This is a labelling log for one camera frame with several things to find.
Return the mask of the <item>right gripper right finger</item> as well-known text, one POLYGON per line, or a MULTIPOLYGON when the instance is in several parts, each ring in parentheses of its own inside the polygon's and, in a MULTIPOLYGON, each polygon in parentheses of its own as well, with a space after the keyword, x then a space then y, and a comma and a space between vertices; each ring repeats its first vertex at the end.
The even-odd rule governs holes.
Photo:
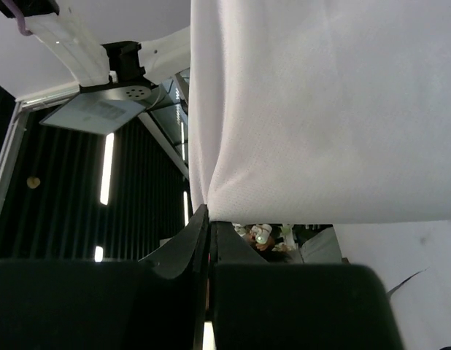
POLYGON ((401 349, 369 268, 270 263, 228 222, 211 225, 210 305, 218 349, 401 349))

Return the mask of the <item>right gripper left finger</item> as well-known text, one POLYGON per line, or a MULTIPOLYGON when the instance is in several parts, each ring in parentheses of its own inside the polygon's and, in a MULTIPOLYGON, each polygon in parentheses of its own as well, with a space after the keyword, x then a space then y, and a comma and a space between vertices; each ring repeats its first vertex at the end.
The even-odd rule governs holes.
POLYGON ((0 349, 200 349, 209 217, 139 261, 0 260, 0 349))

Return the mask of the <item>white t-shirt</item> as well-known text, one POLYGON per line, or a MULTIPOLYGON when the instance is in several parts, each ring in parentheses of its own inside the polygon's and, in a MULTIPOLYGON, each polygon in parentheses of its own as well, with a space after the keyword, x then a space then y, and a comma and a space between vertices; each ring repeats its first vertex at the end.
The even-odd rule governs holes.
POLYGON ((214 221, 451 219, 451 1, 193 1, 190 195, 214 221))

